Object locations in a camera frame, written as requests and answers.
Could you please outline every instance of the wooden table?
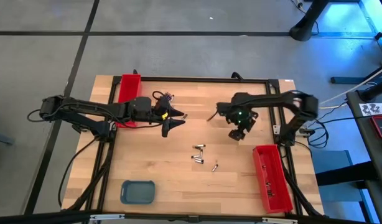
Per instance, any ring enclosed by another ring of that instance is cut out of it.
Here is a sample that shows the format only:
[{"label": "wooden table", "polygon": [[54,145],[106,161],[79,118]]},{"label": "wooden table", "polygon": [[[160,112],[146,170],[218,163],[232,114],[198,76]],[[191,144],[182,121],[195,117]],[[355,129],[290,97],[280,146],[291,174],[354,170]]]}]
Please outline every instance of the wooden table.
[{"label": "wooden table", "polygon": [[[113,76],[96,76],[90,101],[107,103]],[[281,92],[294,90],[292,80],[280,80]],[[258,108],[259,113],[252,131],[243,141],[235,141],[228,133],[235,128],[224,117],[216,116],[210,122],[216,102],[230,101],[235,92],[265,94],[264,85],[248,83],[191,83],[142,82],[142,96],[154,90],[175,95],[172,105],[187,113],[186,123],[161,137],[161,127],[120,129],[114,145],[103,211],[120,213],[155,213],[187,215],[265,215],[252,149],[256,145],[272,144],[273,134],[269,110]],[[289,121],[293,114],[285,109]],[[82,133],[78,148],[92,140],[90,133]],[[307,144],[303,138],[297,141]],[[205,163],[197,164],[190,156],[198,154],[195,144],[206,144]],[[70,173],[63,208],[69,207],[90,182],[98,143],[95,142],[74,161]],[[310,152],[303,146],[292,147],[297,183],[308,201],[324,213],[319,195]],[[215,172],[215,163],[219,167]],[[120,202],[121,185],[125,180],[152,180],[156,197],[151,205],[124,205]],[[93,208],[96,207],[99,187],[96,188]],[[282,216],[274,213],[270,216]]]}]

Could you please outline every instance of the red plastic container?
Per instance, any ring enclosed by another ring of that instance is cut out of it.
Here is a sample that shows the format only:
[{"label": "red plastic container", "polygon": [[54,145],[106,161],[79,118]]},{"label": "red plastic container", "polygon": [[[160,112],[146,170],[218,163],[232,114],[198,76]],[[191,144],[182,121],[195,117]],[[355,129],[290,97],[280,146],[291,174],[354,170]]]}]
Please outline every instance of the red plastic container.
[{"label": "red plastic container", "polygon": [[267,213],[290,212],[293,205],[286,187],[277,145],[256,146],[253,159],[264,209]]},{"label": "red plastic container", "polygon": [[[118,103],[133,100],[141,94],[141,76],[138,74],[123,74],[121,87],[119,89]],[[116,123],[119,128],[126,128],[122,124]],[[133,121],[126,122],[129,127],[137,127]]]}]

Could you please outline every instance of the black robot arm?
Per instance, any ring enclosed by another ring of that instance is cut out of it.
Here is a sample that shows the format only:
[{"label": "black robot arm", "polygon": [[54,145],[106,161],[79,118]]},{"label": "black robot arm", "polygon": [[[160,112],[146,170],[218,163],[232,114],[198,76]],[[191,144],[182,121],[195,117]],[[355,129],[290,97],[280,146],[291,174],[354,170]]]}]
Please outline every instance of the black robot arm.
[{"label": "black robot arm", "polygon": [[284,146],[293,146],[296,131],[306,122],[315,119],[318,115],[318,99],[301,91],[288,91],[275,95],[250,95],[248,93],[235,93],[230,103],[217,103],[217,112],[225,116],[227,123],[237,125],[236,130],[229,133],[229,137],[239,141],[245,137],[244,130],[248,132],[253,127],[258,114],[252,108],[285,107],[295,116],[287,124],[281,125],[276,136],[276,143]]},{"label": "black robot arm", "polygon": [[[167,137],[170,129],[185,123],[183,120],[171,118],[184,114],[173,109],[166,97],[160,97],[155,106],[151,105],[151,99],[144,96],[125,103],[106,105],[59,95],[44,99],[39,115],[44,121],[61,119],[72,123],[72,127],[78,132],[84,129],[90,130],[100,141],[108,138],[110,121],[119,122],[123,125],[126,125],[125,122],[128,121],[161,124],[163,137]],[[109,118],[109,121],[95,121],[82,114],[105,116]]]}]

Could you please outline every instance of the sticker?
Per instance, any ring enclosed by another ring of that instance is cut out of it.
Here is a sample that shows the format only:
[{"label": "sticker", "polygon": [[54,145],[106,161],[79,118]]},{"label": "sticker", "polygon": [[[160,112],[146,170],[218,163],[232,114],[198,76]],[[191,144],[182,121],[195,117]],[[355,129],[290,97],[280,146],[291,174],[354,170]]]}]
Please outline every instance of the sticker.
[{"label": "sticker", "polygon": [[363,116],[382,114],[382,103],[360,103]]}]

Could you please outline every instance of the gray floor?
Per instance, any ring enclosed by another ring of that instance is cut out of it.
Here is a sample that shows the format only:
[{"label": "gray floor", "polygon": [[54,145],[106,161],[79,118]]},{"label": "gray floor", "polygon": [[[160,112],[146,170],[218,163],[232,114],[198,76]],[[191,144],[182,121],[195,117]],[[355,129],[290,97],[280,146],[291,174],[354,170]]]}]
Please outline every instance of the gray floor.
[{"label": "gray floor", "polygon": [[[92,4],[92,0],[0,0],[0,30],[83,30]],[[382,24],[378,0],[364,4],[375,15],[375,24]],[[289,0],[101,0],[91,29],[287,32],[301,17]],[[330,4],[318,22],[321,32],[371,32],[355,3]],[[41,99],[63,92],[80,39],[0,36],[0,133],[16,140],[13,146],[0,144],[0,216],[22,212],[50,130],[49,124],[29,123],[26,114],[38,108]],[[155,76],[229,77],[237,71],[248,78],[293,79],[299,90],[325,100],[352,87],[331,85],[330,77],[363,77],[381,59],[382,51],[371,39],[89,37],[72,96],[87,100],[95,75],[119,75],[136,68]],[[350,116],[346,107],[328,118],[344,116]],[[354,121],[327,127],[330,141],[325,149],[349,150],[353,163],[369,160]],[[63,124],[36,212],[59,210],[58,185],[77,140],[78,134]],[[358,204],[324,207],[331,217],[363,220]]]}]

